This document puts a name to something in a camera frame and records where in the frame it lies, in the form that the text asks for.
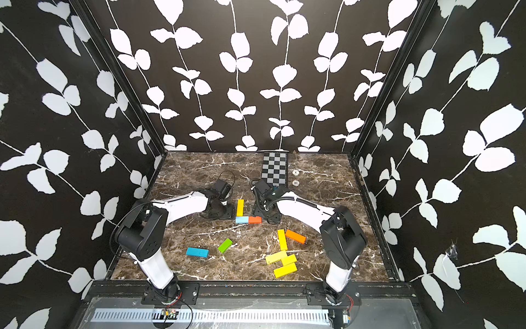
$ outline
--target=black wallpaper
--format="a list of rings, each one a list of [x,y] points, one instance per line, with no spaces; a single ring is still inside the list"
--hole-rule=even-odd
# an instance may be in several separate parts
[[[160,161],[82,27],[64,2],[0,1],[1,328],[67,327]]]
[[[168,150],[322,153],[351,150],[418,6],[417,0],[87,4]]]
[[[399,275],[434,327],[520,328],[526,3],[453,6],[431,11],[358,154],[360,171]]]

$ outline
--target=marble tabletop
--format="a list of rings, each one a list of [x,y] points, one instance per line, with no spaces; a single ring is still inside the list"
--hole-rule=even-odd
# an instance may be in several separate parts
[[[221,172],[230,170],[236,176],[231,200],[236,205],[237,199],[244,199],[246,215],[254,204],[249,181],[261,176],[262,160],[262,153],[169,153],[149,197],[162,200],[187,194],[211,185]],[[221,178],[232,182],[229,173],[223,173]],[[312,202],[349,208],[369,240],[352,279],[388,281],[378,242],[345,154],[289,154],[288,187]],[[307,240],[303,245],[287,239],[288,254],[296,254],[298,270],[276,279],[273,270],[280,267],[281,262],[267,265],[265,256],[280,251],[279,229],[292,230]],[[217,247],[227,238],[233,245],[222,254]],[[186,256],[188,247],[208,249],[209,256]],[[234,220],[212,221],[198,214],[189,215],[166,227],[161,249],[168,266],[180,280],[322,281],[330,264],[320,234],[288,216],[282,216],[280,224],[270,225],[266,222],[236,224]],[[145,276],[138,265],[121,258],[112,279],[141,280]]]

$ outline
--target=light blue block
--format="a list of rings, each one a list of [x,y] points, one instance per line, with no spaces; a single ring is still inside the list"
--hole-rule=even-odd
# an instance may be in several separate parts
[[[236,224],[248,224],[248,216],[237,216]]]
[[[196,256],[196,257],[208,257],[208,250],[207,249],[199,249],[199,248],[188,248],[186,249],[186,254],[188,256]]]

